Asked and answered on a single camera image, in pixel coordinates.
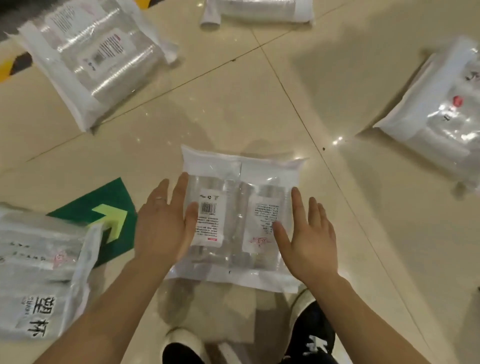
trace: transparent plastic wrap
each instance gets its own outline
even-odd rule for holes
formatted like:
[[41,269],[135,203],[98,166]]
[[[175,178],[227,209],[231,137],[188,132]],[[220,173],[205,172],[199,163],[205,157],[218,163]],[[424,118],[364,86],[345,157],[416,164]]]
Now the transparent plastic wrap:
[[82,131],[177,58],[133,0],[64,1],[19,33]]
[[102,224],[0,207],[0,337],[52,339],[85,309]]
[[220,24],[222,15],[260,22],[314,20],[312,0],[205,0],[201,24]]
[[464,36],[433,54],[401,102],[374,127],[446,169],[480,183],[480,63]]
[[190,174],[185,207],[198,202],[199,218],[189,253],[168,277],[296,292],[300,282],[283,263],[272,222],[281,221],[287,231],[292,226],[290,192],[304,160],[182,151]]

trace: red logo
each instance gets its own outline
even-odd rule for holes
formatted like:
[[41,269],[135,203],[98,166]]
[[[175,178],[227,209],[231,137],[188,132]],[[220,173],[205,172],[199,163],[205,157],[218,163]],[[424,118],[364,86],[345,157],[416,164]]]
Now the red logo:
[[455,96],[453,98],[453,106],[455,106],[456,108],[459,108],[463,105],[463,97],[461,96]]

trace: left hand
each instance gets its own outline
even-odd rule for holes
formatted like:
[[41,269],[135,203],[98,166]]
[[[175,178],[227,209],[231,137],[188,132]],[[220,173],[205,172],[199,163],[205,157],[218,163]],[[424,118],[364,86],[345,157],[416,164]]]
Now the left hand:
[[188,205],[183,218],[183,202],[188,174],[182,173],[167,202],[168,179],[152,191],[138,211],[135,230],[135,259],[153,266],[170,269],[187,253],[195,235],[198,203]]

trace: right hand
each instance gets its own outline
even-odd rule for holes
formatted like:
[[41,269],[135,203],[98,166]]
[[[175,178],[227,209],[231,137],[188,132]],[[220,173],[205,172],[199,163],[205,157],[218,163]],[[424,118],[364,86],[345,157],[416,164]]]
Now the right hand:
[[279,221],[273,223],[275,240],[291,274],[308,287],[318,279],[336,275],[336,235],[322,204],[310,197],[308,220],[297,187],[292,188],[293,237]]

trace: plastic packaging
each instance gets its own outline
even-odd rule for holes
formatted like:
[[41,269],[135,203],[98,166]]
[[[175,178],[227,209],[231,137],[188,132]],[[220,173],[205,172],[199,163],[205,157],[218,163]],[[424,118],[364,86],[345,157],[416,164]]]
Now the plastic packaging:
[[222,15],[249,21],[307,23],[312,0],[205,0],[201,24],[220,24]]
[[185,207],[199,203],[197,230],[187,257],[169,278],[229,282],[276,292],[296,292],[272,231],[292,225],[291,197],[303,159],[277,162],[182,146],[190,174]]
[[87,131],[177,58],[133,0],[62,2],[19,28],[19,42]]
[[480,63],[464,36],[433,54],[400,103],[374,127],[446,169],[480,183]]
[[0,338],[52,339],[85,309],[102,224],[0,207]]

